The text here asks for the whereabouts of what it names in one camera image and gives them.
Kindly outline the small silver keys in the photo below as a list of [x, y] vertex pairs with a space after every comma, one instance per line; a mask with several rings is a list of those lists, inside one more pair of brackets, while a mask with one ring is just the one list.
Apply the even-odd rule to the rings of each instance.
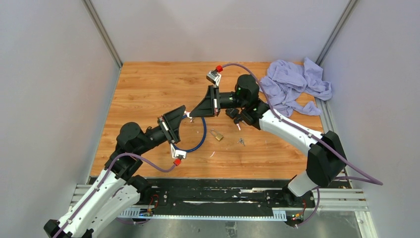
[[243, 146], [246, 146], [243, 138], [239, 138], [238, 143], [242, 144]]

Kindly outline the black-head padlock key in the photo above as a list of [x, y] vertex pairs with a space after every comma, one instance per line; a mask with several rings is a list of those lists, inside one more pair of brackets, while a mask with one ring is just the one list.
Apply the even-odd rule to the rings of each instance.
[[239, 129], [239, 131], [241, 130], [241, 127], [240, 127], [240, 122], [242, 121], [242, 119], [241, 118], [234, 118], [233, 119], [233, 122], [235, 123], [235, 125], [238, 127], [238, 129]]

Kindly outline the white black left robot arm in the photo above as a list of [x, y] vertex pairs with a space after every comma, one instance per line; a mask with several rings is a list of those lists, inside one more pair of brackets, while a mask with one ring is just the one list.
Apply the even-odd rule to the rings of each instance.
[[[110, 155], [97, 180], [82, 198], [58, 220], [49, 220], [44, 231], [50, 238], [93, 238], [129, 206], [148, 204], [152, 198], [147, 180], [135, 172], [143, 163], [168, 173], [181, 164], [186, 152], [175, 149], [180, 141], [179, 127], [184, 105], [163, 114], [157, 126], [143, 131], [135, 122], [122, 126], [116, 138], [115, 151]], [[168, 142], [173, 164], [160, 168], [142, 155]]]

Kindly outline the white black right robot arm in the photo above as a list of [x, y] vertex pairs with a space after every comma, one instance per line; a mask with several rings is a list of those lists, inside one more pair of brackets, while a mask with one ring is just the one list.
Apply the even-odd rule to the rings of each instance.
[[294, 176], [283, 192], [284, 202], [294, 207], [302, 202], [306, 192], [331, 184], [346, 166], [345, 153], [335, 132], [315, 131], [272, 111], [268, 103], [259, 99], [259, 92], [260, 87], [249, 74], [238, 77], [233, 92], [221, 93], [211, 85], [190, 116], [215, 117], [222, 109], [240, 108], [239, 116], [246, 124], [282, 138], [305, 154], [306, 170]]

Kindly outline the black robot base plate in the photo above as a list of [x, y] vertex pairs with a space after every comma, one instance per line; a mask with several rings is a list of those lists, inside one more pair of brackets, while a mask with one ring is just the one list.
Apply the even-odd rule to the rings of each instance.
[[308, 212], [315, 208], [316, 191], [302, 198], [282, 192], [283, 179], [149, 178], [148, 186], [134, 206], [146, 215], [191, 217], [269, 217], [274, 208]]

